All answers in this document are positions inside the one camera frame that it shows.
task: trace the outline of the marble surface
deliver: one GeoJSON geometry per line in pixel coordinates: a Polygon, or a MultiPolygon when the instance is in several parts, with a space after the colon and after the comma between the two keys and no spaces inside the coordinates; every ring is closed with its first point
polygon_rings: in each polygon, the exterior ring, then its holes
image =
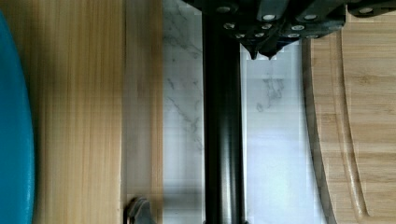
{"type": "MultiPolygon", "coordinates": [[[[241,49],[249,224],[325,223],[304,115],[298,43],[273,60],[241,49]]],[[[163,0],[164,224],[203,223],[204,102],[201,13],[163,0]]]]}

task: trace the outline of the black metal rod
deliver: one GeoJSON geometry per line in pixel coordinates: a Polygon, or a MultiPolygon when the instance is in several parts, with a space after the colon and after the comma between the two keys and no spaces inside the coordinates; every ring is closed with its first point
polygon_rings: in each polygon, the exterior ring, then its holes
{"type": "Polygon", "coordinates": [[[203,14],[206,224],[244,224],[239,43],[203,14]]]}

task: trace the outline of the wooden surface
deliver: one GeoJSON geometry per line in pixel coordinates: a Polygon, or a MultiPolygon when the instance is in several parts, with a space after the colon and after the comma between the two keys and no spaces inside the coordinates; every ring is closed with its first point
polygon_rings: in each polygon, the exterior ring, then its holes
{"type": "Polygon", "coordinates": [[[338,223],[396,223],[396,13],[313,40],[312,92],[338,223]]]}
{"type": "Polygon", "coordinates": [[[162,0],[126,1],[123,150],[128,200],[146,196],[163,223],[162,0]]]}
{"type": "Polygon", "coordinates": [[[121,223],[123,0],[0,0],[33,112],[34,223],[121,223]]]}
{"type": "Polygon", "coordinates": [[[327,177],[323,165],[323,154],[320,150],[320,139],[317,128],[317,114],[315,110],[315,101],[312,86],[311,71],[311,42],[304,40],[302,45],[303,52],[303,83],[304,83],[304,102],[305,114],[308,125],[309,144],[311,148],[312,162],[315,171],[315,177],[318,184],[318,194],[326,217],[327,224],[336,224],[332,202],[327,184],[327,177]]]}

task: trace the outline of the black metal bracket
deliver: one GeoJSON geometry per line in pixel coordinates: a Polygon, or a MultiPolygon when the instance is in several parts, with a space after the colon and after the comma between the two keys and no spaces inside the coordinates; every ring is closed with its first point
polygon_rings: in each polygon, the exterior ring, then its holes
{"type": "Polygon", "coordinates": [[[207,224],[245,223],[240,45],[203,15],[207,224]]]}
{"type": "Polygon", "coordinates": [[[183,0],[213,18],[252,59],[269,58],[301,38],[321,38],[343,28],[346,8],[356,17],[396,9],[396,0],[183,0]]]}
{"type": "Polygon", "coordinates": [[[142,196],[135,197],[124,211],[124,224],[156,224],[152,218],[149,201],[142,196]]]}

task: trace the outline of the wooden cutting board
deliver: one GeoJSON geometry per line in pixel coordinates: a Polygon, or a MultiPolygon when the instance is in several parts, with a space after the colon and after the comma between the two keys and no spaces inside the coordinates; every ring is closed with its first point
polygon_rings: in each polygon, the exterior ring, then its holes
{"type": "Polygon", "coordinates": [[[0,10],[32,107],[33,223],[121,223],[123,1],[1,0],[0,10]]]}
{"type": "Polygon", "coordinates": [[[310,47],[308,125],[335,218],[396,223],[396,13],[348,15],[341,33],[310,47]]]}

